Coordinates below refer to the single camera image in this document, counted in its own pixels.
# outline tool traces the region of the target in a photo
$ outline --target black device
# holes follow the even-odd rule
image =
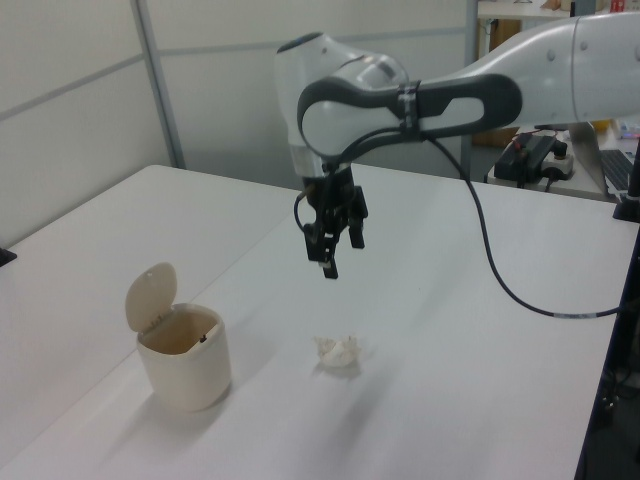
[[[0,267],[6,265],[12,260],[15,260],[16,258],[18,258],[18,256],[15,253],[0,248]]]
[[[629,188],[622,201],[616,206],[613,218],[640,223],[640,140],[629,175]]]
[[[338,278],[334,259],[340,233],[349,228],[353,248],[364,248],[363,221],[369,215],[362,187],[353,183],[351,166],[331,172],[326,178],[303,179],[309,205],[316,211],[316,221],[304,226],[298,218],[298,196],[294,214],[304,232],[307,256],[322,266],[326,278]]]
[[[613,184],[619,192],[629,189],[629,178],[633,165],[620,150],[600,150],[600,160],[605,178]]]
[[[525,183],[536,183],[542,178],[540,166],[556,144],[554,137],[522,133],[502,152],[495,165],[496,178]]]
[[[536,130],[555,130],[556,132],[569,130],[568,123],[545,123],[544,125],[534,125]]]

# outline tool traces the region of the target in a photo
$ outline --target laptop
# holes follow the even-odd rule
[[[620,201],[629,188],[633,159],[620,150],[600,150],[598,136],[590,123],[570,124],[569,135],[576,160],[607,198]]]

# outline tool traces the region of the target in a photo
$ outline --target crumpled paper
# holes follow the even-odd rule
[[[348,336],[342,340],[313,337],[318,347],[320,362],[327,367],[346,367],[358,359],[360,347],[358,339]]]

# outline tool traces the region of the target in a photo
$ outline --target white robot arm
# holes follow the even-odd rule
[[[303,227],[308,256],[337,278],[342,230],[364,247],[367,211],[351,161],[382,145],[639,112],[640,14],[552,22],[428,82],[410,82],[391,57],[319,33],[282,46],[275,63],[294,167],[316,210]]]

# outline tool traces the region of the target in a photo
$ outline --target table surface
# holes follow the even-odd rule
[[[140,273],[170,261],[189,301],[294,198],[154,166],[15,245],[0,269],[0,467],[134,350],[124,298]]]
[[[0,478],[573,478],[613,317],[558,320],[510,300],[464,183],[354,176],[367,246],[341,242],[337,281],[307,262],[289,217],[194,300],[227,324],[224,400],[164,407],[133,353]],[[561,311],[618,303],[638,229],[612,204],[476,188],[515,292]],[[358,365],[320,368],[312,337],[349,334]]]
[[[532,127],[523,127],[519,129],[518,132],[527,132],[531,130]],[[555,132],[553,131],[541,131],[536,133],[536,135],[551,136],[553,136],[554,134]],[[558,134],[558,139],[567,143],[567,152],[573,155],[573,147],[571,146],[571,139],[568,132],[560,132]],[[637,142],[637,140],[617,138],[611,127],[608,128],[606,132],[598,133],[598,145],[600,146],[601,150],[619,149],[622,152],[625,152],[628,156],[630,155],[630,161],[633,161]],[[496,178],[494,174],[494,168],[495,167],[491,167],[491,170],[489,170],[489,173],[487,174],[487,183],[515,187],[516,182]],[[574,159],[573,168],[574,172],[569,180],[559,180],[551,184],[551,187],[549,188],[550,193],[569,195],[572,197],[588,198],[591,200],[612,201],[611,199],[605,197],[600,188],[598,188],[598,186],[596,185],[596,182],[594,182],[591,178],[591,175],[589,175],[589,173],[582,166],[579,159]],[[547,186],[547,181],[548,180],[546,178],[543,178],[537,183],[527,183],[525,185],[525,189],[544,192],[545,187]]]

